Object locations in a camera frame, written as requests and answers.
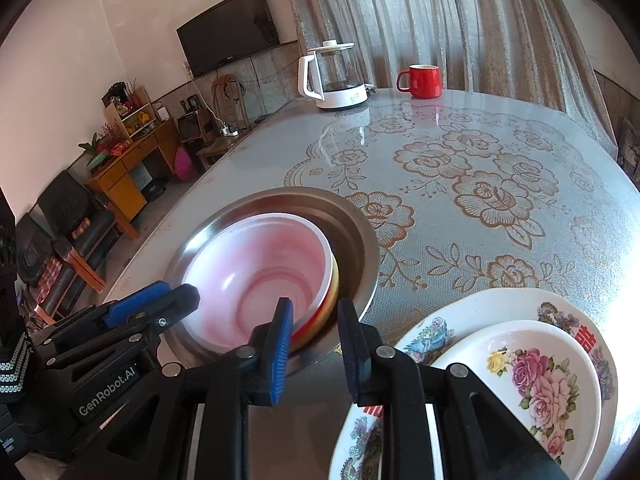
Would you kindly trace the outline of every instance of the floral plate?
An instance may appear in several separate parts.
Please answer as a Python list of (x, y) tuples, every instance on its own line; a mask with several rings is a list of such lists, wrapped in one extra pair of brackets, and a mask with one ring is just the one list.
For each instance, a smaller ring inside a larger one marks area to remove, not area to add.
[(518, 319), (474, 332), (433, 366), (452, 363), (469, 366), (565, 474), (580, 478), (601, 412), (598, 376), (580, 343), (561, 328)]
[[(451, 303), (416, 324), (396, 344), (416, 362), (432, 364), (455, 342), (493, 324), (516, 319), (561, 328), (589, 353), (600, 383), (602, 414), (596, 444), (581, 480), (591, 480), (604, 458), (616, 419), (618, 376), (613, 358), (589, 317), (539, 288), (490, 288)], [(382, 452), (381, 406), (352, 406), (336, 443), (329, 480), (377, 480)]]

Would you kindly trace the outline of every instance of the green plant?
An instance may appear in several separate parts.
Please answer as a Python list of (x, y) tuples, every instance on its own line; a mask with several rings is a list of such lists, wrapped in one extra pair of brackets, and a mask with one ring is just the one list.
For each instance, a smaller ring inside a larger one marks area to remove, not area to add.
[(82, 148), (87, 155), (94, 158), (94, 156), (98, 155), (98, 133), (94, 133), (91, 143), (81, 142), (78, 144), (78, 148)]

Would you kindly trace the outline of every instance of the black tv screen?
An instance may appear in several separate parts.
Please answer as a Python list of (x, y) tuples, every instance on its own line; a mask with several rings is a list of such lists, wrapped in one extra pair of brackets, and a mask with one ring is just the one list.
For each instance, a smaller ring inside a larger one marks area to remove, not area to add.
[(280, 44), (267, 0), (225, 0), (177, 32), (194, 77)]

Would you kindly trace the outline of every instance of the metal bolt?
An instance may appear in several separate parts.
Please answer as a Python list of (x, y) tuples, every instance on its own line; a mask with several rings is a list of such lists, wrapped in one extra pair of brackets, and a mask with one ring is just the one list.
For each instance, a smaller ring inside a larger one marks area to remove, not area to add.
[(167, 363), (162, 367), (162, 375), (165, 377), (175, 377), (180, 375), (182, 367), (178, 363)]
[(390, 359), (396, 355), (396, 349), (389, 345), (382, 345), (376, 348), (376, 354), (378, 354), (379, 357)]
[(244, 345), (236, 350), (236, 355), (242, 359), (248, 359), (255, 355), (255, 348), (249, 345)]
[(460, 363), (455, 363), (451, 365), (451, 368), (449, 368), (449, 372), (454, 377), (464, 379), (469, 375), (469, 368), (467, 368), (465, 365), (461, 365)]

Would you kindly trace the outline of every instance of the pink bowl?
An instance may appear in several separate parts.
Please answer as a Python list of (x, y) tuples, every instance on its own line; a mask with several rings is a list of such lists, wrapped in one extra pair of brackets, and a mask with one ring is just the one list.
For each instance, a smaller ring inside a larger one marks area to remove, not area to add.
[(271, 321), (278, 298), (293, 302), (293, 332), (320, 307), (332, 275), (331, 247), (305, 218), (266, 213), (217, 234), (191, 261), (183, 283), (200, 292), (200, 306), (183, 320), (204, 348), (225, 352), (249, 341)]

